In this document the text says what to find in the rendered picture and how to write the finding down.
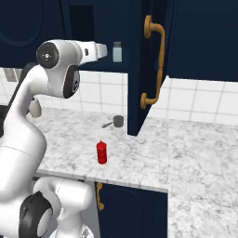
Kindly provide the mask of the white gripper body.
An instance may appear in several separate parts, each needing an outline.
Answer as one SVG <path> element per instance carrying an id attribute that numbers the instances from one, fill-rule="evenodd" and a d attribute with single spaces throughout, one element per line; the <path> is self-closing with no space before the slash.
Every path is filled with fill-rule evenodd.
<path id="1" fill-rule="evenodd" d="M 96 44 L 96 57 L 97 59 L 104 58 L 108 55 L 108 49 L 106 45 Z"/>

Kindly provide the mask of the pale grey shaker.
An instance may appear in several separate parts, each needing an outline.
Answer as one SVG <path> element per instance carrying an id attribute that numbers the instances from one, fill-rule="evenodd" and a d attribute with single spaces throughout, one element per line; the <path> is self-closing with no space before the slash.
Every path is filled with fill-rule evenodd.
<path id="1" fill-rule="evenodd" d="M 121 62 L 122 61 L 122 44 L 120 42 L 113 43 L 112 61 L 113 62 Z"/>

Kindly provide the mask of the navy open cabinet body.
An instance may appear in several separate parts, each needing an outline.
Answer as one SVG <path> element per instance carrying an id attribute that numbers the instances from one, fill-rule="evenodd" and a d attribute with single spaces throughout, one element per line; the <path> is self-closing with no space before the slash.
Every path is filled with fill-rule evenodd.
<path id="1" fill-rule="evenodd" d="M 107 46 L 108 55 L 81 67 L 93 72 L 128 72 L 128 2 L 126 0 L 69 0 L 72 37 Z M 120 42 L 122 61 L 112 60 L 113 43 Z"/>

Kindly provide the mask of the navy open cabinet door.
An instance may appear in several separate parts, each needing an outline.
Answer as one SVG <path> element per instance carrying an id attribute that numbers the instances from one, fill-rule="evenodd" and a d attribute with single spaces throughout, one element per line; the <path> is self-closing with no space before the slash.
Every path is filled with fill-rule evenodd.
<path id="1" fill-rule="evenodd" d="M 175 0 L 131 0 L 129 2 L 128 22 L 128 93 L 127 93 L 127 134 L 136 136 L 151 105 L 140 108 L 141 95 L 148 99 L 156 98 L 156 77 L 158 60 L 161 52 L 161 34 L 152 32 L 149 38 L 144 37 L 144 22 L 147 16 L 152 23 L 163 26 L 165 30 L 165 63 L 162 81 L 165 80 L 173 21 Z"/>

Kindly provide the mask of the navy arched cabinet door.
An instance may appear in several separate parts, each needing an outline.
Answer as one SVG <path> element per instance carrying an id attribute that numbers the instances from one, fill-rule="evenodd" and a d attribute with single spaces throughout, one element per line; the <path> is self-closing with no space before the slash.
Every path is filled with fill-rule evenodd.
<path id="1" fill-rule="evenodd" d="M 0 67 L 22 69 L 45 41 L 67 39 L 68 16 L 68 0 L 0 0 Z"/>

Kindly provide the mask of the beige shaker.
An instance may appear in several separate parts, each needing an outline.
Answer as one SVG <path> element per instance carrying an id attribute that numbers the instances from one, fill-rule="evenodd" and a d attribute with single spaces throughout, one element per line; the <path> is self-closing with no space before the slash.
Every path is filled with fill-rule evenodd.
<path id="1" fill-rule="evenodd" d="M 38 99 L 32 100 L 29 106 L 29 112 L 33 118 L 38 118 L 42 114 L 42 108 Z"/>

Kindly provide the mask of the red condiment bottle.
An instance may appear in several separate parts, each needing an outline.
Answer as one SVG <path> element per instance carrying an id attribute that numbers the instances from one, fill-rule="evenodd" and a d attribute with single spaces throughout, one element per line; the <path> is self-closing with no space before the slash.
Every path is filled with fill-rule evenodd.
<path id="1" fill-rule="evenodd" d="M 98 162 L 101 165 L 104 165 L 107 163 L 107 145 L 105 142 L 100 141 L 97 144 L 97 155 L 98 155 Z"/>

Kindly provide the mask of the navy base cabinet door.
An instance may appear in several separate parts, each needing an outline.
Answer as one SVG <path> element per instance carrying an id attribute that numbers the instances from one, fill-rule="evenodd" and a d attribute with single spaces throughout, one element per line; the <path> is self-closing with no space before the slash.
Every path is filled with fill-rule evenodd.
<path id="1" fill-rule="evenodd" d="M 100 238 L 167 238 L 167 194 L 102 183 Z"/>

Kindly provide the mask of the small grey saucepan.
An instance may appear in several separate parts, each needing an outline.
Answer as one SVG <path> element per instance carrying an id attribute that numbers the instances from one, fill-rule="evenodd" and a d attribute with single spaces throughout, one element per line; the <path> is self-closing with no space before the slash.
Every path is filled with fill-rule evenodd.
<path id="1" fill-rule="evenodd" d="M 110 123 L 103 125 L 102 128 L 105 128 L 109 125 L 114 125 L 115 127 L 122 127 L 124 125 L 124 117 L 122 115 L 115 115 L 113 120 Z"/>

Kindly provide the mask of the grey wall socket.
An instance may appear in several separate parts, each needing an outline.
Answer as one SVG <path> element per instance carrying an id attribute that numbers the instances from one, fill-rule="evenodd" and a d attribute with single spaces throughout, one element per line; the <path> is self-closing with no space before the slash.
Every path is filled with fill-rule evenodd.
<path id="1" fill-rule="evenodd" d="M 17 82 L 17 76 L 13 69 L 5 68 L 4 73 L 8 82 Z"/>

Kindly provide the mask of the navy wall cabinet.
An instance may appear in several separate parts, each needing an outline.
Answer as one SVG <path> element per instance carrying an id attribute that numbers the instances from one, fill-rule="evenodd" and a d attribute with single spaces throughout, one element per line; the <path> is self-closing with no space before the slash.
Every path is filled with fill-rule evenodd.
<path id="1" fill-rule="evenodd" d="M 238 0 L 175 0 L 167 74 L 238 83 Z"/>

